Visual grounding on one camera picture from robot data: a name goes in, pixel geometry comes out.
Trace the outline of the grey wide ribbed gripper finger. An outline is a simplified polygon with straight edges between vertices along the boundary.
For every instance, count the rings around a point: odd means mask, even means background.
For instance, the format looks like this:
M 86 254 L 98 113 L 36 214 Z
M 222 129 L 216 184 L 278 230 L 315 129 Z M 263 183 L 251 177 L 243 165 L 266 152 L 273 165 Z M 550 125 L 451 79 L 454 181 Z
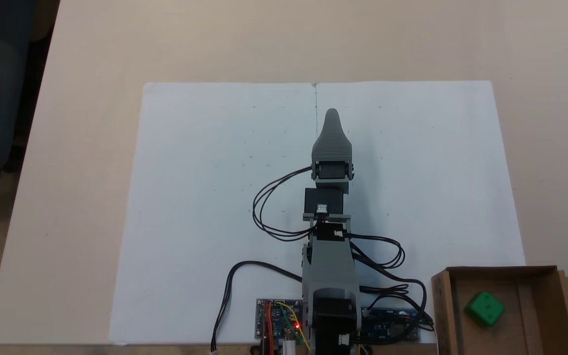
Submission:
M 341 126 L 338 110 L 330 108 L 326 111 L 324 123 L 312 150 L 312 160 L 317 162 L 350 162 L 353 148 Z

